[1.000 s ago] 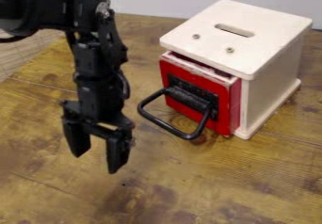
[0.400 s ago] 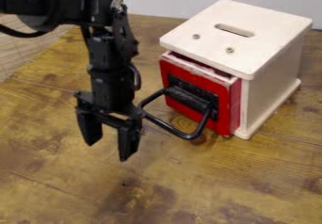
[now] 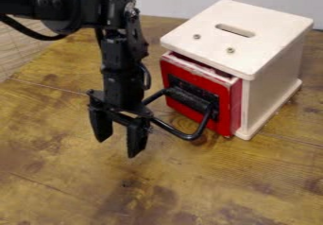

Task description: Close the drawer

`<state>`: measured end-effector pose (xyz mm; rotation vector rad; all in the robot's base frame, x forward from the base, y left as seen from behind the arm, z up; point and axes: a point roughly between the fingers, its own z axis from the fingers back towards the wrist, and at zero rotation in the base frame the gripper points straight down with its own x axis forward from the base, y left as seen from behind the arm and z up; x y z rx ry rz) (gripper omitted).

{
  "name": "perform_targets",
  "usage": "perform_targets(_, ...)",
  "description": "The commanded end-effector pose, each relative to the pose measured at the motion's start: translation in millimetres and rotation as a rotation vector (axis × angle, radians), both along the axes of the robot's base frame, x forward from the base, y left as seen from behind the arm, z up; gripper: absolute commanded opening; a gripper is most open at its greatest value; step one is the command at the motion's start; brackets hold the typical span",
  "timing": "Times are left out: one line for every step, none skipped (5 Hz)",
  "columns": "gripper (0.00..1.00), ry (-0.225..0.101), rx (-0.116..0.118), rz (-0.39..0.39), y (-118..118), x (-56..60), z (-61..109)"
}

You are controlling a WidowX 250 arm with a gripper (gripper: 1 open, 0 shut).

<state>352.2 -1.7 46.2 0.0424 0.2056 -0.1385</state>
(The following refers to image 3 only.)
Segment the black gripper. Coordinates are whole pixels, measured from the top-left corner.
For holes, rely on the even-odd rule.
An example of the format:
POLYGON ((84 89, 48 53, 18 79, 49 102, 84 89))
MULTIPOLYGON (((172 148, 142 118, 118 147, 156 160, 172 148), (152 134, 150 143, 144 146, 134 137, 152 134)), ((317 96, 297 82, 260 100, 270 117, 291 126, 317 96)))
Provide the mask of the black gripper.
POLYGON ((89 90, 89 123, 101 143, 112 135, 112 123, 126 126, 126 156, 133 158, 146 147, 152 112, 142 103, 149 72, 138 64, 129 68, 101 69, 104 88, 89 90))

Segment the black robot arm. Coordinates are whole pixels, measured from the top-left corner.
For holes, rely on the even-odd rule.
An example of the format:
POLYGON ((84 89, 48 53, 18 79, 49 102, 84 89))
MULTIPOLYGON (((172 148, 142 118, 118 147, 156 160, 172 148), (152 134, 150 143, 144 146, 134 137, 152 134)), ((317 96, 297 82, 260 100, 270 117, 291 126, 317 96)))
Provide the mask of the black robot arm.
POLYGON ((148 47, 134 0, 0 0, 0 22, 24 35, 56 41, 92 28, 102 55, 104 88, 86 92, 92 130, 98 141, 112 125, 126 127, 126 156, 145 149, 152 112, 142 103, 149 71, 142 64, 148 47))

